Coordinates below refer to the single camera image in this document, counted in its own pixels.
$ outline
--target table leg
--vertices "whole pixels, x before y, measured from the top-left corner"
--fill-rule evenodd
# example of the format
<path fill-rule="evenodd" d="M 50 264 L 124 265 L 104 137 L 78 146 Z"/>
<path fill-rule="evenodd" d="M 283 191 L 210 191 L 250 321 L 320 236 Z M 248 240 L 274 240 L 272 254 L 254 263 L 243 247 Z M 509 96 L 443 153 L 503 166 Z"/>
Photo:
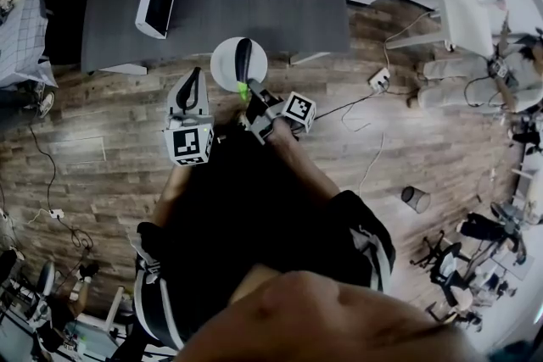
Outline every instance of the table leg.
<path fill-rule="evenodd" d="M 135 65 L 135 64 L 116 65 L 115 67 L 102 68 L 100 71 L 107 71 L 109 73 L 130 74 L 130 75 L 146 75 L 147 74 L 147 68 L 142 67 L 141 65 Z"/>
<path fill-rule="evenodd" d="M 322 56 L 328 56 L 330 52 L 320 52 L 320 53 L 298 53 L 290 58 L 291 65 L 300 65 L 304 62 L 309 62 L 313 59 L 322 58 Z"/>

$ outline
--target black shirt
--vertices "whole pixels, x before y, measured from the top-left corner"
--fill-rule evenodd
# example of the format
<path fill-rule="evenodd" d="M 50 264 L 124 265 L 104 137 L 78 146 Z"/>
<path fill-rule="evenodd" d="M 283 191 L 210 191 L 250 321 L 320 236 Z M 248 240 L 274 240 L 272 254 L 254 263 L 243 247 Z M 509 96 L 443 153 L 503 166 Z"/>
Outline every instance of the black shirt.
<path fill-rule="evenodd" d="M 171 308 L 182 339 L 226 308 L 256 264 L 368 287 L 372 265 L 356 250 L 350 229 L 377 236 L 392 269 L 389 233 L 353 192 L 316 206 L 293 173 L 248 134 L 214 144 L 211 158 L 193 172 L 164 230 L 138 228 L 176 294 Z"/>

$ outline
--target white sneaker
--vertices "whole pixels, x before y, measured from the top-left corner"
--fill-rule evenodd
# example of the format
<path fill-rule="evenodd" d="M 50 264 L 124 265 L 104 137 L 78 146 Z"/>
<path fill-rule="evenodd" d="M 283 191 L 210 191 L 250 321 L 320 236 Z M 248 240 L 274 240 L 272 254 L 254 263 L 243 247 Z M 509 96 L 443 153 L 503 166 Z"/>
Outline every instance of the white sneaker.
<path fill-rule="evenodd" d="M 460 232 L 462 230 L 462 225 L 464 225 L 466 221 L 463 220 L 462 222 L 460 222 L 458 225 L 456 225 L 456 232 Z"/>
<path fill-rule="evenodd" d="M 13 250 L 15 252 L 15 254 L 17 255 L 17 259 L 20 260 L 20 261 L 24 261 L 25 260 L 25 256 L 19 251 L 19 249 L 17 249 L 15 246 L 12 246 L 10 248 L 11 250 Z"/>
<path fill-rule="evenodd" d="M 45 118 L 54 104 L 54 94 L 50 92 L 40 103 L 40 118 Z"/>

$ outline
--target power strip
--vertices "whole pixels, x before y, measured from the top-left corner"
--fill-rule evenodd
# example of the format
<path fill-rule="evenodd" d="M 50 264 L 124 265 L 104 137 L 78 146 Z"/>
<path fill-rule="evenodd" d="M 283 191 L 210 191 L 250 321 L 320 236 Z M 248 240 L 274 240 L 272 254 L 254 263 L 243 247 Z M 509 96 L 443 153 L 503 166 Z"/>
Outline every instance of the power strip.
<path fill-rule="evenodd" d="M 383 68 L 377 74 L 374 74 L 367 81 L 376 94 L 385 92 L 385 85 L 390 82 L 390 71 L 388 68 Z"/>

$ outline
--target office chair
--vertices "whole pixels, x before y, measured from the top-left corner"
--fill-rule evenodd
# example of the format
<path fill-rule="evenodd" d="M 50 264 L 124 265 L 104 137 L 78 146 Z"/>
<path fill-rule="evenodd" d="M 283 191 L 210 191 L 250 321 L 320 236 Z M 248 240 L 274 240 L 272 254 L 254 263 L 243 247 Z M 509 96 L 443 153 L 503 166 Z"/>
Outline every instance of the office chair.
<path fill-rule="evenodd" d="M 432 246 L 428 238 L 425 237 L 423 242 L 426 243 L 430 252 L 417 262 L 412 260 L 410 263 L 411 265 L 418 265 L 424 270 L 431 266 L 431 269 L 429 270 L 430 281 L 441 287 L 447 303 L 454 308 L 458 305 L 458 300 L 451 288 L 456 287 L 460 290 L 468 291 L 469 287 L 467 281 L 465 281 L 456 270 L 456 259 L 461 259 L 466 263 L 469 263 L 470 259 L 461 254 L 461 243 L 453 243 L 449 247 L 443 249 L 441 247 L 441 242 L 445 238 L 445 233 L 440 231 L 439 234 L 439 240 L 434 246 Z"/>

